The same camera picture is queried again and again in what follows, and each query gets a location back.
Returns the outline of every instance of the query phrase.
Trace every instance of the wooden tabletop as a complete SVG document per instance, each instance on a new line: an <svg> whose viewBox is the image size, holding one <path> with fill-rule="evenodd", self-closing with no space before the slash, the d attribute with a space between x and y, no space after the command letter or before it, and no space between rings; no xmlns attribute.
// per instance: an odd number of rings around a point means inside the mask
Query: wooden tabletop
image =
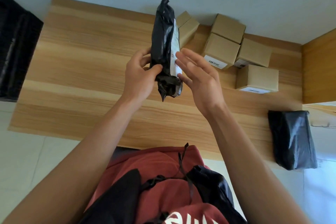
<svg viewBox="0 0 336 224"><path fill-rule="evenodd" d="M125 66L151 45L154 16L73 0L53 0L9 129L81 140L123 92ZM201 53L210 33L200 25L185 47ZM301 46L255 35L273 48L279 92L235 90L237 68L218 70L225 100L266 160L273 161L268 110L301 110ZM162 102L157 86L135 113L119 145L146 149L194 144L204 158L222 159L211 128L185 85Z"/></svg>

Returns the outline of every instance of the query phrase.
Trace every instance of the person's right hand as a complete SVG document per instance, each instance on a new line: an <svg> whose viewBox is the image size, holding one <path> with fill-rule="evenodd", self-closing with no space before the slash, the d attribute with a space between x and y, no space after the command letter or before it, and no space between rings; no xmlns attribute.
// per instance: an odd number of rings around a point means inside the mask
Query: person's right hand
<svg viewBox="0 0 336 224"><path fill-rule="evenodd" d="M189 49L183 48L176 57L176 64L188 77L177 76L191 88L196 107L209 119L214 111L226 106L218 72L201 55Z"/></svg>

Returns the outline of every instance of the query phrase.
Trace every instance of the person's left hand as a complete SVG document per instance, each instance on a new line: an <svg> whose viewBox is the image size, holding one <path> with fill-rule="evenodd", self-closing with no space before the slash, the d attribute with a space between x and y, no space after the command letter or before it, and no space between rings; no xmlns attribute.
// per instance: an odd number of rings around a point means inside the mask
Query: person's left hand
<svg viewBox="0 0 336 224"><path fill-rule="evenodd" d="M126 65L125 86L121 99L132 101L137 108L148 98L153 90L155 77L162 71L162 65L155 65L151 69L145 67L151 61L151 48L137 51Z"/></svg>

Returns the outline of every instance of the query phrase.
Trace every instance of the forearm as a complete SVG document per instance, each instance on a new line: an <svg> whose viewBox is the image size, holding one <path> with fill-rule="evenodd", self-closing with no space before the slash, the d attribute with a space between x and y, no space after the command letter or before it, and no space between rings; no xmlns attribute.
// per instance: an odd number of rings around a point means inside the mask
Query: forearm
<svg viewBox="0 0 336 224"><path fill-rule="evenodd" d="M120 99L4 224L78 221L136 109L131 101Z"/></svg>
<svg viewBox="0 0 336 224"><path fill-rule="evenodd" d="M227 107L208 119L249 223L310 223Z"/></svg>

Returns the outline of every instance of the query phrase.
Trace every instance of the hand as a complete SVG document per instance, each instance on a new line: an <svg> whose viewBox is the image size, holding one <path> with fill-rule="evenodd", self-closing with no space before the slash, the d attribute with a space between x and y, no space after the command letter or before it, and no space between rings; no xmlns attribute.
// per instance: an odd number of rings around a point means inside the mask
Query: hand
<svg viewBox="0 0 336 224"><path fill-rule="evenodd" d="M176 64L188 76L177 76L191 88L194 102L206 119L214 111L226 106L218 72L201 55L183 48L176 53Z"/></svg>
<svg viewBox="0 0 336 224"><path fill-rule="evenodd" d="M151 69L144 68L151 61L150 56L145 56L150 51L150 48L137 51L126 65L125 86L121 99L131 100L137 108L141 107L142 102L152 92L155 77L162 70L162 65L155 65Z"/></svg>

